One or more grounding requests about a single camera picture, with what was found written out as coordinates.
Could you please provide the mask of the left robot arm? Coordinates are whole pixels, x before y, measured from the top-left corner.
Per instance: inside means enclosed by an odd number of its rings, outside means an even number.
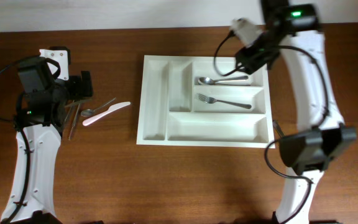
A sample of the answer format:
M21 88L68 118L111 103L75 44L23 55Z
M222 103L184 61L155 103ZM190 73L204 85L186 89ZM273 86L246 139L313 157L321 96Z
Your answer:
M1 223L59 223L53 205L55 161L66 108L93 95L90 73L69 79L66 53L35 56L19 63L23 92L13 118L17 161L11 195Z

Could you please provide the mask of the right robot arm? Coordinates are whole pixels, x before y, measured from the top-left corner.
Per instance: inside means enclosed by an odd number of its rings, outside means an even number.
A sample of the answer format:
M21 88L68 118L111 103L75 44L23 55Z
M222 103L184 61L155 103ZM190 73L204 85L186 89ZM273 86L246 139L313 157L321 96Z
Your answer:
M286 167L280 205L272 223L308 223L313 195L329 164L356 141L337 106L326 65L324 32L312 4L262 1L265 28L235 19L231 34L242 43L236 70L253 74L283 57L296 102L296 134L281 134L277 146Z

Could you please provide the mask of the steel fork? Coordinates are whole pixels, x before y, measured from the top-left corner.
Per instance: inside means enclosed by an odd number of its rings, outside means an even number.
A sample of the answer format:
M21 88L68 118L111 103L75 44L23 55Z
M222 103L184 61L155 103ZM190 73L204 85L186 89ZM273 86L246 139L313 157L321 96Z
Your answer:
M277 134L282 138L285 136L284 132L282 131L280 125L276 120L273 120L273 128L276 130Z
M244 109L248 109L248 110L250 110L252 108L252 105L250 105L250 104L242 104L242 103L235 103L235 102L230 102L230 101L219 100L219 99L216 99L216 98L213 98L210 96L203 95L201 93L197 93L196 97L200 101L202 101L204 103L208 103L208 104L224 103L227 105L232 105L232 106L236 106L236 107L240 107L240 108L244 108Z

